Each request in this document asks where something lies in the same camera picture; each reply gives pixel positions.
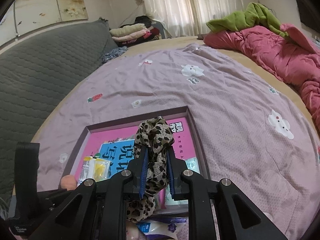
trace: peach plush toy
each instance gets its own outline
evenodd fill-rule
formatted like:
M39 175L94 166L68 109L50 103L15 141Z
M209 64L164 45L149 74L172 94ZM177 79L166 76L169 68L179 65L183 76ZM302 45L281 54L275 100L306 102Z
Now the peach plush toy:
M77 181L75 176L66 175L62 177L60 182L61 188L65 188L66 190L74 190L77 187Z

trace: white packet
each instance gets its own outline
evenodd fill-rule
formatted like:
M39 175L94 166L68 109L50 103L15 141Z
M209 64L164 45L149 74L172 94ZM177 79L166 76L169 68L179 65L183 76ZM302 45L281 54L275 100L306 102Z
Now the white packet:
M177 233L187 222L186 218L154 217L154 220L142 220L136 225L147 236L147 240L170 237L178 240Z

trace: mattress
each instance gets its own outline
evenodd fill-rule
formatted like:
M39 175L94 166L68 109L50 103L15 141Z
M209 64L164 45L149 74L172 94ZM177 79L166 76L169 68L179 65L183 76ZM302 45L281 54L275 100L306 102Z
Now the mattress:
M137 99L141 106L132 108ZM211 178L230 178L288 239L301 237L320 201L320 142L308 111L290 87L247 57L194 37L134 46L79 84L34 137L41 143L38 190L58 186L60 156L71 153L86 125L185 105Z

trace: metal screw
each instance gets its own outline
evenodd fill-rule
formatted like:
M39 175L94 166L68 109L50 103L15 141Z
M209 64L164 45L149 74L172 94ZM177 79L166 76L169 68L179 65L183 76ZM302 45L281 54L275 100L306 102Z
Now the metal screw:
M85 186L91 186L93 184L93 179L87 179L85 182L84 182L84 185Z
M185 170L183 172L183 174L189 177L189 176L191 176L193 174L193 171L192 170Z
M129 171L129 170L121 171L121 175L122 175L122 176L127 177L127 176L130 176L130 174L131 174L131 171Z
M231 185L231 180L230 179L222 179L221 183L224 186L230 186Z

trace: leopard print scarf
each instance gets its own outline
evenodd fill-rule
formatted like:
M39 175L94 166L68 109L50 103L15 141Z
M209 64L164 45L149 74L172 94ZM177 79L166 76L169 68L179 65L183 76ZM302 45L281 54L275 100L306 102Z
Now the leopard print scarf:
M138 158L141 146L148 147L147 182L143 199L128 201L128 220L138 222L153 214L156 207L154 195L168 184L165 149L173 143L173 133L163 117L159 116L139 125L133 150L135 157Z

